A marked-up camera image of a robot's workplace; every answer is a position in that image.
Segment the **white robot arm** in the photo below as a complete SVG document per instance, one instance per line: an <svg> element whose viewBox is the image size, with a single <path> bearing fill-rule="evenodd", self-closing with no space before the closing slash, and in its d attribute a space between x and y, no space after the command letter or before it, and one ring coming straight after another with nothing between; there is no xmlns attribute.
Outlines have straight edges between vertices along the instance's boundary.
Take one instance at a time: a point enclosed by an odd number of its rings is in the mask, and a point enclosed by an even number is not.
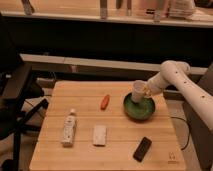
<svg viewBox="0 0 213 171"><path fill-rule="evenodd" d="M189 72L190 66L186 62L164 61L160 65L160 71L145 83L143 92L150 97L173 85L213 132L213 96L191 81Z"/></svg>

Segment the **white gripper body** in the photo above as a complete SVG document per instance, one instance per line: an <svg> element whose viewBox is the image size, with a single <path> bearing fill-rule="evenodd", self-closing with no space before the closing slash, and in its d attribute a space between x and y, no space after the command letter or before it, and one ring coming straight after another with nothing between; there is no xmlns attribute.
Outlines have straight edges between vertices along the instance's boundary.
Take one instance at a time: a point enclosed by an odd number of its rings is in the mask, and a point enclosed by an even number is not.
<svg viewBox="0 0 213 171"><path fill-rule="evenodd" d="M162 78L160 74L156 74L152 78L150 78L143 88L145 96L147 98L160 94L165 89L165 80Z"/></svg>

